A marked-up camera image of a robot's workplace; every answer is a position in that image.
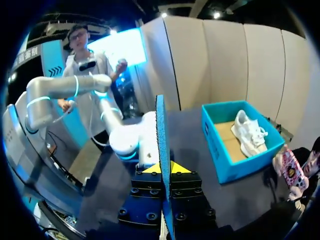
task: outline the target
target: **blue gripper pad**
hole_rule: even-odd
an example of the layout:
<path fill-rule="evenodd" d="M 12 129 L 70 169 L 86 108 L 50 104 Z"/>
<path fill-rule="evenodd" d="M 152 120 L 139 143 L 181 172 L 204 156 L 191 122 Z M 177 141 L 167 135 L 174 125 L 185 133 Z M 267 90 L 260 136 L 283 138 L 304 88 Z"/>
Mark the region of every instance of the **blue gripper pad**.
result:
<path fill-rule="evenodd" d="M 156 136 L 160 158 L 160 168 L 162 181 L 165 188 L 165 199 L 162 204 L 162 211 L 168 232 L 171 239 L 174 240 L 174 221 L 170 202 L 170 177 L 171 177 L 171 162 L 170 162 L 170 143 L 167 125 L 167 115 L 165 106 L 165 97 L 157 95 L 155 100 L 155 118 L 156 118 Z"/>

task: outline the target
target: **yellow triangle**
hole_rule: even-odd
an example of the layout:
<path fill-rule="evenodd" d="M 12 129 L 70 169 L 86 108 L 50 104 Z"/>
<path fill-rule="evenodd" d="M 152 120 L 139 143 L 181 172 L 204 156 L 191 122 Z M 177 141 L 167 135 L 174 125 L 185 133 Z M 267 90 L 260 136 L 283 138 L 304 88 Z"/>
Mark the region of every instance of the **yellow triangle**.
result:
<path fill-rule="evenodd" d="M 146 174 L 151 174 L 153 172 L 156 172 L 157 174 L 161 173 L 161 168 L 160 168 L 159 163 L 157 163 L 157 164 L 153 165 L 152 167 L 149 167 L 143 171 L 143 173 L 146 173 Z"/>
<path fill-rule="evenodd" d="M 171 161 L 171 173 L 176 174 L 177 172 L 181 172 L 182 174 L 188 174 L 191 173 L 188 169 L 184 168 L 183 166 L 180 166 L 178 163 Z"/>
<path fill-rule="evenodd" d="M 157 174 L 161 173 L 161 168 L 159 163 L 143 171 L 143 173 L 146 173 L 146 174 L 151 174 L 153 172 L 156 172 Z M 174 161 L 171 161 L 171 173 L 176 174 L 177 172 L 181 172 L 183 174 L 191 173 L 191 171 L 189 171 L 188 169 L 184 168 L 183 166 L 180 166 L 178 163 Z"/>

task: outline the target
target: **cardboard box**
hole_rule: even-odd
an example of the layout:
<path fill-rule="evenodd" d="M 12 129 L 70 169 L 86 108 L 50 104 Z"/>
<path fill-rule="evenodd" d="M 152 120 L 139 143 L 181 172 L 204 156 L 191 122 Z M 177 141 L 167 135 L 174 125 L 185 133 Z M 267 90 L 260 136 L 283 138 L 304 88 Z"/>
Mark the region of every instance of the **cardboard box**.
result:
<path fill-rule="evenodd" d="M 252 120 L 268 132 L 265 139 L 267 151 L 247 158 L 240 142 L 231 132 L 239 110 L 244 110 Z M 220 184 L 252 174 L 269 165 L 285 144 L 278 131 L 248 102 L 230 101 L 202 106 L 202 130 L 215 165 Z"/>

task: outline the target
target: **white partition wall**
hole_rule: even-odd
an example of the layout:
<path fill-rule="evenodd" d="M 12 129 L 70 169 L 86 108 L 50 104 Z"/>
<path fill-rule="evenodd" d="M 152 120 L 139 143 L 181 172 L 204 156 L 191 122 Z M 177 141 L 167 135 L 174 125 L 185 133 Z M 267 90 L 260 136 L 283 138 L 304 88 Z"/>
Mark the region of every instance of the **white partition wall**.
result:
<path fill-rule="evenodd" d="M 316 139 L 320 136 L 320 59 L 316 45 L 312 38 L 306 36 L 310 52 L 310 84 L 303 118 L 289 144 L 290 149 L 301 147 L 312 149 Z"/>
<path fill-rule="evenodd" d="M 285 51 L 285 79 L 276 122 L 295 135 L 305 112 L 310 69 L 307 41 L 282 30 Z"/>
<path fill-rule="evenodd" d="M 210 103 L 210 66 L 203 21 L 190 17 L 167 16 L 164 24 L 181 110 Z"/>
<path fill-rule="evenodd" d="M 168 111 L 180 110 L 178 91 L 165 24 L 157 18 L 141 26 L 146 62 L 136 67 L 140 93 L 139 105 L 155 110 L 156 96 L 163 94 Z"/>
<path fill-rule="evenodd" d="M 246 100 L 261 114 L 275 121 L 284 89 L 286 66 L 281 30 L 245 24 L 244 31 L 248 52 Z"/>
<path fill-rule="evenodd" d="M 204 20 L 211 72 L 211 102 L 246 100 L 248 53 L 241 23 Z"/>

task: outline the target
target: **white t-shirt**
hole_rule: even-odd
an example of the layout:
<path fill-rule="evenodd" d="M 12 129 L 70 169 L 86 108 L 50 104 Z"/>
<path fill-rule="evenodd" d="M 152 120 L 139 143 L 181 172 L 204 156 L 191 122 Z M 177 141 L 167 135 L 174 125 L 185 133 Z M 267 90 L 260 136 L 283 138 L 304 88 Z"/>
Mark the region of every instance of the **white t-shirt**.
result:
<path fill-rule="evenodd" d="M 71 60 L 69 58 L 69 60 L 67 61 L 67 66 L 63 71 L 63 76 L 64 77 L 69 77 L 74 75 L 86 76 L 86 75 L 89 75 L 90 73 L 93 75 L 106 74 L 110 76 L 114 71 L 106 55 L 104 55 L 103 53 L 93 53 L 93 55 L 96 60 L 96 65 L 84 71 L 79 70 L 79 65 L 74 60 L 74 58 L 72 58 Z M 122 112 L 115 101 L 114 94 L 111 88 L 109 88 L 106 98 L 110 102 L 111 106 L 115 109 L 115 111 L 120 115 L 120 118 L 123 119 Z M 86 132 L 90 137 L 93 137 L 106 129 L 104 123 L 101 121 L 101 118 L 100 118 L 101 113 L 99 111 L 98 102 L 99 102 L 99 96 L 91 92 L 88 92 L 76 98 L 77 108 L 78 108 L 78 112 L 79 112 L 82 124 L 84 125 Z"/>

